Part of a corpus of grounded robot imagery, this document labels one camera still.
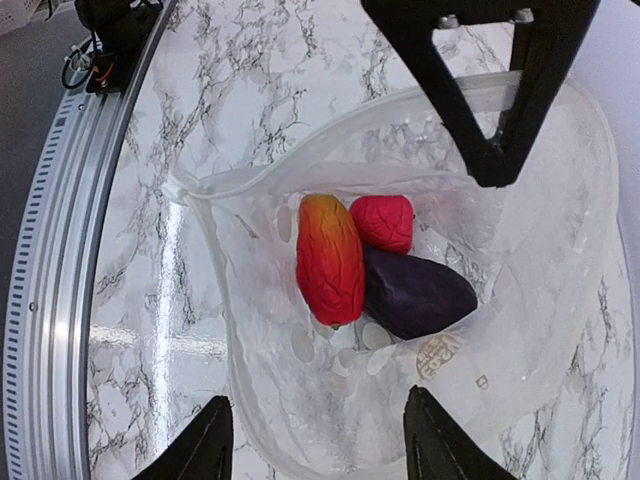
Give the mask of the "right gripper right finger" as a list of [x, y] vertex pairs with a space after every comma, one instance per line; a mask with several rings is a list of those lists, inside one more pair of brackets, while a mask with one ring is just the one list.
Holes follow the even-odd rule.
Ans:
[[403, 425], [410, 480], [515, 480], [423, 387], [410, 389]]

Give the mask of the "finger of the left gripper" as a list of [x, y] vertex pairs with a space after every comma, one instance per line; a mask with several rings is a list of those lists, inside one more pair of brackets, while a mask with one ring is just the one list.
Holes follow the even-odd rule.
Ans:
[[[599, 7], [596, 1], [365, 1], [362, 7], [408, 67], [484, 188], [513, 184]], [[438, 53], [435, 30], [511, 22], [512, 106], [486, 138]]]

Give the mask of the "orange carrot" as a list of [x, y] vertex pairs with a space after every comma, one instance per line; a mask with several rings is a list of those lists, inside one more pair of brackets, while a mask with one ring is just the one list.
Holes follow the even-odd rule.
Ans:
[[338, 330], [364, 308], [363, 246], [350, 212], [334, 196], [305, 196], [298, 210], [296, 280], [317, 321]]

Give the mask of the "purple eggplant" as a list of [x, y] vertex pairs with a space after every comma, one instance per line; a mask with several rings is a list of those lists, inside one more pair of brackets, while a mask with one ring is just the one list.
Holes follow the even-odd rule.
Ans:
[[402, 340], [438, 333], [478, 307], [471, 284], [446, 265], [366, 246], [364, 312]]

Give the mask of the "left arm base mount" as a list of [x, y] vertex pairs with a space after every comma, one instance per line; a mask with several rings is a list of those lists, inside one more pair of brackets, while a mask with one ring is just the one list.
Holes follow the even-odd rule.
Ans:
[[164, 3], [79, 0], [74, 7], [90, 37], [65, 57], [62, 86], [96, 95], [125, 92]]

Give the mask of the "red crinkled fruit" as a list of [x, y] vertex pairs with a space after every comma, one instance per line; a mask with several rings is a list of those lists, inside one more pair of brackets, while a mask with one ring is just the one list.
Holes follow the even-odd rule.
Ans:
[[363, 196], [349, 211], [364, 245], [402, 255], [410, 252], [415, 215], [405, 196]]

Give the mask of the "clear zip top bag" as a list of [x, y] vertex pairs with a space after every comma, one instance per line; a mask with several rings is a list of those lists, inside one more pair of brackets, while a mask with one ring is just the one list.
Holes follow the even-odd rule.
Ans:
[[618, 162], [566, 81], [514, 184], [480, 187], [409, 88], [269, 165], [171, 173], [219, 289], [238, 417], [297, 479], [397, 478], [409, 392], [477, 442], [547, 403], [617, 240]]

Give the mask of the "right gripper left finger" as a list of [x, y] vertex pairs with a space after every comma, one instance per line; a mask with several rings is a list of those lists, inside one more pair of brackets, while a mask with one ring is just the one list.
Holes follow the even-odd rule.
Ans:
[[229, 480], [233, 416], [226, 396], [213, 397], [169, 447], [135, 480]]

